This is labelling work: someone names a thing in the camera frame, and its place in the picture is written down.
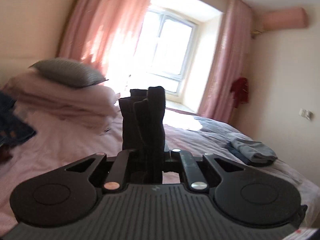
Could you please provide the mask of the left pink curtain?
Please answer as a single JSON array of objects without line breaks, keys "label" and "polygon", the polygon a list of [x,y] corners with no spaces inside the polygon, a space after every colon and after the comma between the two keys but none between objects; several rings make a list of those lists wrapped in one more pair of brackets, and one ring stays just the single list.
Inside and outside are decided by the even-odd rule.
[{"label": "left pink curtain", "polygon": [[58,56],[89,64],[101,74],[135,53],[151,0],[76,0]]}]

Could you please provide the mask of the pink grey herringbone duvet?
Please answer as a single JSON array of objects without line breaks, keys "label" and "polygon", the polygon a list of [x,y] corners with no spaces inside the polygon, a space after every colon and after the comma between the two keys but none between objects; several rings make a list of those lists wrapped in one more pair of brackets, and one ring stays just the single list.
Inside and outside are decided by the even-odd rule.
[{"label": "pink grey herringbone duvet", "polygon": [[[1,233],[16,224],[9,198],[19,183],[95,153],[104,152],[114,157],[122,147],[121,115],[114,119],[106,133],[98,135],[41,111],[18,107],[16,114],[37,133],[13,148],[11,159],[1,165]],[[215,153],[234,160],[226,145],[233,139],[244,138],[240,131],[223,122],[173,111],[166,112],[164,128],[169,148],[187,150],[197,157]]]}]

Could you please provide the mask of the dark blue jeans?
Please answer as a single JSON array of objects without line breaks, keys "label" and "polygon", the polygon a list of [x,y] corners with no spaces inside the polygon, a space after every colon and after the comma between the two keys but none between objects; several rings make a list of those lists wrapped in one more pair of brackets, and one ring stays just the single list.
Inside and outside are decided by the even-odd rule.
[{"label": "dark blue jeans", "polygon": [[27,142],[37,132],[14,114],[16,100],[1,92],[1,147]]}]

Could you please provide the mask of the pink covered air conditioner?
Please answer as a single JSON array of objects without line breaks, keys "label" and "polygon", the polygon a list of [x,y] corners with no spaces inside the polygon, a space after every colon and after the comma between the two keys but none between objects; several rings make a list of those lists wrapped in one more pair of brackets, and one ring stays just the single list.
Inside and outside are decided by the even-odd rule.
[{"label": "pink covered air conditioner", "polygon": [[302,7],[265,12],[257,17],[254,33],[284,29],[303,29],[309,26],[309,17]]}]

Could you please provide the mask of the pink pillow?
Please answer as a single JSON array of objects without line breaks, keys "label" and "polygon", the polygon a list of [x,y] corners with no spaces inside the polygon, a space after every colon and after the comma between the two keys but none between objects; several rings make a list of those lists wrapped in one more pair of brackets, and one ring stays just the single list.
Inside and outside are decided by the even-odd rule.
[{"label": "pink pillow", "polygon": [[103,133],[117,117],[119,99],[111,88],[93,85],[72,88],[51,81],[35,71],[19,74],[4,85],[3,92],[30,108],[47,112]]}]

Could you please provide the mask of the white window frame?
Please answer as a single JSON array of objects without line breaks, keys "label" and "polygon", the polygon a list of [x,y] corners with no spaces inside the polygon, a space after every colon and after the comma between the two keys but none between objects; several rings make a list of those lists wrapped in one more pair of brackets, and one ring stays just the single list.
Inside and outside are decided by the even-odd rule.
[{"label": "white window frame", "polygon": [[178,95],[185,77],[197,24],[168,10],[144,16],[136,59],[138,69],[154,86]]}]

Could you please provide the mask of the black pants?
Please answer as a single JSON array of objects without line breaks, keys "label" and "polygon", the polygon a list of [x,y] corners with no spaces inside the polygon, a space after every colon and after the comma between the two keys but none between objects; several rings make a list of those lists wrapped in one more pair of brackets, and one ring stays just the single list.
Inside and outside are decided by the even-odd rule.
[{"label": "black pants", "polygon": [[132,177],[137,182],[161,184],[165,152],[165,90],[161,86],[132,89],[130,96],[119,99],[123,117],[122,149],[139,151],[141,170]]}]

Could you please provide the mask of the pink curtain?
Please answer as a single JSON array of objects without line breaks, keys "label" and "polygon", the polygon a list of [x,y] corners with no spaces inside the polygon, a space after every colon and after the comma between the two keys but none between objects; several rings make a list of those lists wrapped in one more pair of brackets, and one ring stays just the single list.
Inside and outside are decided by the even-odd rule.
[{"label": "pink curtain", "polygon": [[242,0],[230,0],[200,103],[200,116],[225,123],[231,117],[234,105],[231,86],[244,70],[252,22],[252,9]]},{"label": "pink curtain", "polygon": [[89,64],[101,74],[135,53],[151,0],[76,0],[58,56]]}]

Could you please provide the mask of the grey pillow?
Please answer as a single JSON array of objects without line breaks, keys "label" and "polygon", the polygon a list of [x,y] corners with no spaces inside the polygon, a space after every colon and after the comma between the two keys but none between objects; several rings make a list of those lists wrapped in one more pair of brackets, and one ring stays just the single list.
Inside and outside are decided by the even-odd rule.
[{"label": "grey pillow", "polygon": [[98,85],[106,81],[103,74],[91,66],[58,57],[38,61],[31,68],[50,80],[74,88]]}]

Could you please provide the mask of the folded green-grey garment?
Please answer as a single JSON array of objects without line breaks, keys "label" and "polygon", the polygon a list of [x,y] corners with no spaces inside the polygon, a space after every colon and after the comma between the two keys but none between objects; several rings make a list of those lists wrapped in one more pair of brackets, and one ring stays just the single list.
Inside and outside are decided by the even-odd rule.
[{"label": "folded green-grey garment", "polygon": [[259,141],[236,138],[231,141],[235,150],[253,163],[274,162],[278,159],[276,153]]}]

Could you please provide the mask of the right pink curtain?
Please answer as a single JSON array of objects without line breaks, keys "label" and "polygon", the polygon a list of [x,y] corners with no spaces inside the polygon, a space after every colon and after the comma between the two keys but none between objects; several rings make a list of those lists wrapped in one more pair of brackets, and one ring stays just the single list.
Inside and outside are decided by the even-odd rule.
[{"label": "right pink curtain", "polygon": [[200,116],[225,123],[231,117],[234,105],[231,86],[244,70],[252,22],[252,9],[242,0],[230,0],[200,103]]}]

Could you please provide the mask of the white wall socket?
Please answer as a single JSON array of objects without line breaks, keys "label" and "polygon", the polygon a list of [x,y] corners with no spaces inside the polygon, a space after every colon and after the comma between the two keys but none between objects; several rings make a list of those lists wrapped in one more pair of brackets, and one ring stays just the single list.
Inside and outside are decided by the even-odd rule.
[{"label": "white wall socket", "polygon": [[299,111],[299,115],[303,118],[306,118],[307,120],[312,120],[313,113],[309,110],[301,108]]}]

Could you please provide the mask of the red hanging garment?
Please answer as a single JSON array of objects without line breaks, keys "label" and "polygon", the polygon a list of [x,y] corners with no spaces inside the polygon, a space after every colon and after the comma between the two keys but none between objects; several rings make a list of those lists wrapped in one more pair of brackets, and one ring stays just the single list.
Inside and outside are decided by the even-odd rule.
[{"label": "red hanging garment", "polygon": [[233,93],[234,108],[249,103],[248,79],[245,77],[236,79],[232,83],[230,92]]}]

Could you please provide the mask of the folded dark navy garment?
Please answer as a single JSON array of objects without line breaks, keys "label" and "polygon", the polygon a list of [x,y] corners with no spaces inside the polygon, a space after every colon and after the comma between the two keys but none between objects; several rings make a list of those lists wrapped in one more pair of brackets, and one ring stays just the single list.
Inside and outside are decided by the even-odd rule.
[{"label": "folded dark navy garment", "polygon": [[247,159],[242,153],[240,153],[239,151],[237,151],[230,142],[228,142],[225,145],[225,148],[235,157],[237,157],[238,159],[240,159],[244,164],[248,165],[248,166],[253,166],[253,167],[266,167],[266,166],[270,166],[274,163],[274,160],[267,160],[265,162],[262,163],[257,163],[257,162],[252,162],[249,159]]}]

